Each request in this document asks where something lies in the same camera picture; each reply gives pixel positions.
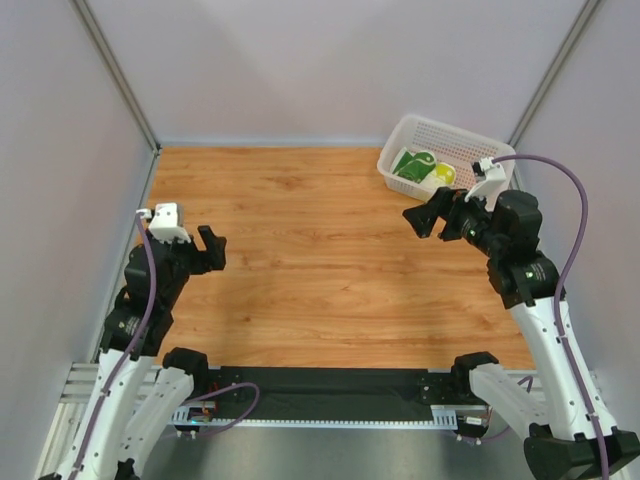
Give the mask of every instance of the gray floor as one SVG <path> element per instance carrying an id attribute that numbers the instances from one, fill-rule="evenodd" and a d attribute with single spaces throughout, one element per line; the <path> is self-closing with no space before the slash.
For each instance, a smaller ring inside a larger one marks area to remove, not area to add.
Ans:
<path id="1" fill-rule="evenodd" d="M 531 480 L 514 434 L 470 446 L 441 432 L 237 427 L 165 440 L 143 480 Z"/>

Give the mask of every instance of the cable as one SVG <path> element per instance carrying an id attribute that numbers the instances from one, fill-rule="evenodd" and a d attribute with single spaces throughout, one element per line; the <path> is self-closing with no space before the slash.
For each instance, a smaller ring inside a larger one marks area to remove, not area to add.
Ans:
<path id="1" fill-rule="evenodd" d="M 533 387 L 533 376 L 532 375 L 527 375 L 526 377 L 521 378 L 520 380 L 518 380 L 518 385 L 522 385 L 524 382 L 529 382 L 527 384 L 527 393 L 531 393 L 531 388 Z M 464 435 L 456 435 L 455 433 L 453 433 L 453 435 L 455 435 L 456 437 L 459 437 L 461 440 L 465 440 L 466 442 L 469 442 L 469 444 L 474 445 L 476 443 L 477 440 L 480 440 L 482 443 L 489 443 L 489 442 L 494 442 L 496 440 L 500 440 L 501 438 L 503 438 L 507 433 L 509 433 L 511 431 L 511 427 L 509 425 L 507 425 L 504 430 L 502 430 L 501 432 L 496 433 L 495 435 L 492 435 L 490 437 L 482 437 L 482 438 L 473 438 L 473 437 L 465 437 Z"/>
<path id="2" fill-rule="evenodd" d="M 249 416 L 249 414 L 251 412 L 253 412 L 253 409 L 256 408 L 256 405 L 258 404 L 258 400 L 260 399 L 260 389 L 258 388 L 258 385 L 256 385 L 253 382 L 241 382 L 241 383 L 236 383 L 235 385 L 231 385 L 229 387 L 221 388 L 220 390 L 216 390 L 215 392 L 207 393 L 206 395 L 201 395 L 201 396 L 196 397 L 196 398 L 191 398 L 191 399 L 187 400 L 186 402 L 184 402 L 182 404 L 182 405 L 189 405 L 191 403 L 202 402 L 203 400 L 209 400 L 210 398 L 217 397 L 218 395 L 222 395 L 223 393 L 232 392 L 234 390 L 239 390 L 239 389 L 245 388 L 245 387 L 251 387 L 256 392 L 256 396 L 254 397 L 253 402 L 251 402 L 251 405 L 249 405 L 249 408 L 247 408 L 242 413 L 242 415 L 240 415 L 238 418 L 236 418 L 232 422 L 227 423 L 225 426 L 220 427 L 220 428 L 216 428 L 216 429 L 212 429 L 212 430 L 208 430 L 206 432 L 203 432 L 200 435 L 198 435 L 198 437 L 200 437 L 200 438 L 202 438 L 202 437 L 213 437 L 214 435 L 217 435 L 219 433 L 226 432 L 227 430 L 229 430 L 232 427 L 235 427 L 237 424 L 239 424 L 241 421 L 243 421 L 245 418 L 247 418 Z M 166 440 L 168 438 L 175 438 L 175 436 L 176 435 L 174 435 L 173 433 L 169 434 L 169 435 L 164 435 L 164 436 L 160 437 L 160 440 Z"/>
<path id="3" fill-rule="evenodd" d="M 580 374 L 580 368 L 578 367 L 578 362 L 576 361 L 576 357 L 571 349 L 571 345 L 569 344 L 569 339 L 566 337 L 566 330 L 564 328 L 564 324 L 562 323 L 562 315 L 560 313 L 560 297 L 562 296 L 562 290 L 564 288 L 564 283 L 567 280 L 567 276 L 569 275 L 569 270 L 573 266 L 573 262 L 578 255 L 578 250 L 580 250 L 580 245 L 582 244 L 582 240 L 584 239 L 584 233 L 587 228 L 587 218 L 589 217 L 589 202 L 587 200 L 587 192 L 582 185 L 582 182 L 577 177 L 575 173 L 573 173 L 569 168 L 558 162 L 557 160 L 553 160 L 547 157 L 541 157 L 539 155 L 528 155 L 528 154 L 515 154 L 515 155 L 505 155 L 502 157 L 497 157 L 493 159 L 493 163 L 501 163 L 506 162 L 507 160 L 532 160 L 535 162 L 545 163 L 547 165 L 551 165 L 558 170 L 562 171 L 565 175 L 567 175 L 573 184 L 578 189 L 578 193 L 580 194 L 580 203 L 582 205 L 582 213 L 580 215 L 580 226 L 578 227 L 578 233 L 576 235 L 576 240 L 573 244 L 573 248 L 569 253 L 569 258 L 567 258 L 567 263 L 565 263 L 562 272 L 560 273 L 560 278 L 558 279 L 558 285 L 556 286 L 556 291 L 553 295 L 553 314 L 555 316 L 555 324 L 558 329 L 558 334 L 562 346 L 564 348 L 565 354 L 567 355 L 567 360 L 569 361 L 569 365 L 571 366 L 571 371 L 573 372 L 573 376 L 576 379 L 578 384 L 578 389 L 580 390 L 580 395 L 582 396 L 582 400 L 584 402 L 585 407 L 589 412 L 589 417 L 591 418 L 591 423 L 593 425 L 593 430 L 596 434 L 596 440 L 598 442 L 598 450 L 600 451 L 600 465 L 602 467 L 602 480 L 609 480 L 609 457 L 607 455 L 607 446 L 605 444 L 604 433 L 602 431 L 602 426 L 600 425 L 600 419 L 598 418 L 598 414 L 596 413 L 595 406 L 591 401 L 591 397 L 589 396 L 589 391 L 587 390 L 587 385 Z"/>
<path id="4" fill-rule="evenodd" d="M 144 245 L 144 250 L 145 250 L 145 253 L 147 254 L 147 261 L 149 263 L 149 287 L 150 287 L 149 299 L 147 300 L 147 306 L 144 311 L 144 315 L 142 316 L 142 320 L 138 325 L 138 328 L 134 332 L 133 337 L 129 342 L 129 345 L 127 345 L 127 348 L 125 348 L 124 352 L 122 352 L 122 355 L 116 362 L 115 366 L 113 367 L 113 370 L 111 370 L 111 373 L 107 377 L 107 380 L 104 382 L 104 386 L 100 390 L 100 396 L 98 397 L 98 400 L 96 401 L 96 404 L 93 407 L 93 412 L 91 412 L 91 416 L 89 417 L 89 421 L 87 423 L 87 429 L 85 430 L 84 438 L 80 443 L 80 448 L 78 448 L 78 455 L 76 456 L 76 461 L 73 464 L 73 469 L 71 470 L 71 474 L 69 475 L 68 480 L 75 480 L 75 478 L 78 476 L 78 473 L 80 473 L 80 467 L 82 467 L 82 461 L 84 460 L 84 456 L 87 453 L 87 448 L 89 447 L 89 441 L 91 440 L 91 435 L 93 434 L 93 431 L 96 427 L 96 423 L 98 422 L 98 416 L 100 415 L 100 411 L 102 410 L 102 406 L 104 404 L 105 398 L 109 394 L 109 389 L 111 388 L 111 385 L 113 384 L 116 378 L 116 375 L 118 374 L 118 371 L 120 370 L 120 368 L 122 368 L 122 365 L 129 357 L 129 354 L 136 347 L 136 344 L 138 343 L 140 336 L 144 332 L 145 328 L 147 328 L 147 324 L 149 323 L 149 319 L 151 318 L 153 303 L 156 298 L 156 286 L 157 286 L 156 264 L 153 259 L 151 243 L 149 242 L 149 239 L 147 238 L 147 235 L 144 231 L 144 225 L 142 224 L 142 219 L 140 215 L 136 215 L 135 222 L 136 222 L 136 227 L 138 227 L 138 231 L 142 236 L 142 244 Z"/>

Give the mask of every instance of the white wall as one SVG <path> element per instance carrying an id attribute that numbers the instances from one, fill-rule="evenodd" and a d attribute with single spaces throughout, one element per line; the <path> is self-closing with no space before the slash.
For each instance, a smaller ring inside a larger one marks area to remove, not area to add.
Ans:
<path id="1" fill-rule="evenodd" d="M 552 156 L 575 170 L 590 195 L 587 235 L 569 278 L 576 334 L 620 428 L 640 431 L 640 3 L 602 9 L 519 150 Z M 578 196 L 550 167 L 520 166 L 539 195 L 545 249 L 564 262 L 578 225 Z M 634 464 L 640 478 L 640 462 Z"/>
<path id="2" fill-rule="evenodd" d="M 508 139 L 583 0 L 90 4 L 165 144 L 377 144 L 409 112 Z"/>
<path id="3" fill-rule="evenodd" d="M 68 2 L 4 2 L 0 45 L 0 478 L 28 479 L 151 155 Z"/>

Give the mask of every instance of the wooden table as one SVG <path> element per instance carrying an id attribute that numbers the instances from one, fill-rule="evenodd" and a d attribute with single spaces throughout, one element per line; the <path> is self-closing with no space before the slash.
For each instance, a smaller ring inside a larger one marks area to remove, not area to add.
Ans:
<path id="1" fill-rule="evenodd" d="M 226 236 L 227 268 L 192 277 L 163 351 L 212 365 L 449 367 L 488 350 L 532 368 L 463 241 L 419 240 L 419 202 L 388 190 L 377 148 L 168 148 L 149 205 Z"/>

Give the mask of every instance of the white plastic basket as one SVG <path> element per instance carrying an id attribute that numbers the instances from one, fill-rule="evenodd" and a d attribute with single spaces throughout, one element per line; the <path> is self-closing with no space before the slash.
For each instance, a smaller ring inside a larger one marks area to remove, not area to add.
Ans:
<path id="1" fill-rule="evenodd" d="M 384 176 L 384 181 L 391 190 L 423 202 L 429 200 L 435 190 L 429 190 L 391 173 L 391 164 L 403 147 L 413 153 L 420 150 L 433 152 L 439 162 L 448 163 L 456 169 L 454 188 L 466 189 L 476 184 L 471 169 L 473 162 L 483 157 L 499 157 L 515 153 L 515 150 L 506 143 L 417 115 L 405 116 L 393 129 L 380 153 L 378 171 Z M 490 209 L 493 208 L 498 194 L 508 188 L 513 174 L 513 161 L 504 162 L 502 166 L 507 180 L 495 194 L 487 198 L 487 207 Z"/>

